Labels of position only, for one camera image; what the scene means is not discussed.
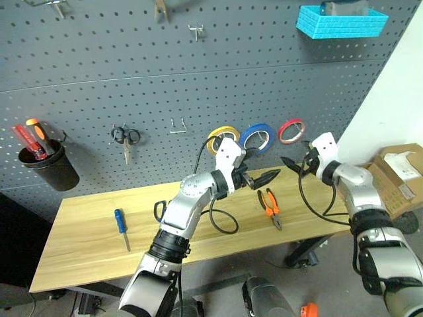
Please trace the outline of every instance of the wooden table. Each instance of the wooden table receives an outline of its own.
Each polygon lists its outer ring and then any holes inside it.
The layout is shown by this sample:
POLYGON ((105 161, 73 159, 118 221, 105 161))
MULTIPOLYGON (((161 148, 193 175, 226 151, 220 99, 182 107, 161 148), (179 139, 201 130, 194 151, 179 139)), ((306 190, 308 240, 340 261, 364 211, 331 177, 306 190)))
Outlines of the wooden table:
MULTIPOLYGON (((256 192, 242 188, 215 204, 215 208, 226 210, 237 218, 239 232, 221 234, 212 227, 208 217, 202 217, 191 240, 192 252, 184 263, 348 230, 347 226, 314 216, 301 200, 297 174, 284 166, 280 168, 282 171, 268 187, 281 209, 282 231, 278 231, 271 218, 264 214, 256 192)), ((265 170, 268 169, 252 171, 250 175, 258 177, 265 170)), ((315 209, 324 210, 332 197, 331 188, 314 176, 305 177, 303 187, 315 209)), ((178 189, 179 182, 175 182, 64 199, 30 292, 72 288, 133 274, 159 229, 153 217, 154 203, 172 199, 178 189), (114 218, 116 208, 124 212, 131 252, 126 251, 118 233, 114 218)), ((346 212, 340 199, 336 199, 332 212, 346 212)), ((219 224, 230 226, 227 219, 219 217, 216 214, 219 224)), ((337 219, 345 221, 347 216, 337 219)))

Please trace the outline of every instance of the red tape roll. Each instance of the red tape roll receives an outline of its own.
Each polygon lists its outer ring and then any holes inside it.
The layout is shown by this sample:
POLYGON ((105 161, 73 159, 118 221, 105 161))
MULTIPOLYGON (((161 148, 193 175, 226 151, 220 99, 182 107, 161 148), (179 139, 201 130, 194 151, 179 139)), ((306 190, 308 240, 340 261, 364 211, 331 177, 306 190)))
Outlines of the red tape roll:
POLYGON ((305 132, 305 124, 304 121, 299 119, 299 118, 295 118, 292 119, 290 121, 285 122, 284 124, 282 124, 282 126, 279 128, 278 130, 278 137, 279 140, 283 143, 283 144, 292 144, 294 142, 297 142, 298 140, 301 139, 301 137, 303 136, 305 132), (297 135, 295 137, 292 137, 291 139, 285 140, 282 139, 282 135, 284 134, 284 131, 289 128, 291 125, 293 124, 299 124, 301 126, 301 128, 299 128, 299 131, 297 133, 297 135))

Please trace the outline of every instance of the table leg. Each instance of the table leg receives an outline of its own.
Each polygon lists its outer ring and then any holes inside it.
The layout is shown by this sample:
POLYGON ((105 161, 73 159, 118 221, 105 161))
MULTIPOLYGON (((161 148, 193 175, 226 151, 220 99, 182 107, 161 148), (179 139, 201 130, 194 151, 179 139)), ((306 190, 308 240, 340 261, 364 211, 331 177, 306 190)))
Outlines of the table leg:
POLYGON ((81 292, 85 294, 90 294, 94 296, 106 297, 109 299, 119 299, 124 292, 124 289, 114 286, 105 282, 97 282, 85 285, 78 285, 73 287, 68 287, 68 289, 81 292))
POLYGON ((299 246, 285 258, 285 264, 288 267, 317 265, 319 261, 313 250, 329 238, 330 236, 318 236, 302 241, 299 246))

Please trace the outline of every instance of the gray pegboard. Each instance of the gray pegboard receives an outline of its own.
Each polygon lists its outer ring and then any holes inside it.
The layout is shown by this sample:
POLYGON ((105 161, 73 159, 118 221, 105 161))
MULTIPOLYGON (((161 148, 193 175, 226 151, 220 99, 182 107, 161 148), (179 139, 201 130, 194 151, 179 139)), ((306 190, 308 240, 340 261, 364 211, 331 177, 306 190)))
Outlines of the gray pegboard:
MULTIPOLYGON (((154 22, 149 1, 69 0, 65 20, 49 7, 5 3, 3 193, 52 220, 63 197, 179 181, 221 125, 277 130, 300 117, 306 139, 325 131, 338 139, 418 4, 373 1, 390 16, 378 38, 310 40, 295 22, 299 4, 315 1, 226 2, 168 0, 170 24, 154 22), (202 23, 206 37, 196 43, 188 23, 202 23), (8 127, 32 116, 53 137, 69 135, 67 155, 81 177, 75 189, 55 192, 17 160, 21 146, 8 127), (169 134, 171 118, 178 125, 181 117, 188 133, 169 134), (129 166, 121 146, 108 145, 111 123, 122 122, 144 136, 129 166)), ((300 159, 304 149, 275 142, 249 167, 279 165, 282 153, 300 159)), ((212 168, 205 152, 200 170, 212 168)))

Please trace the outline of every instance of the black holder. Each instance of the black holder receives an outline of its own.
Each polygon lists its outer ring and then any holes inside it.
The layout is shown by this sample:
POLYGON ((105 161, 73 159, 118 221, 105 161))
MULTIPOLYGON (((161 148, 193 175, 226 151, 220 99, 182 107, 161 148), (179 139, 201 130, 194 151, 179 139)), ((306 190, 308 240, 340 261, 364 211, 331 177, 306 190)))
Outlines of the black holder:
POLYGON ((70 190, 78 184, 79 176, 67 159, 65 148, 61 143, 50 139, 50 145, 56 152, 45 160, 36 160, 26 148, 19 153, 19 160, 55 190, 59 192, 70 190))

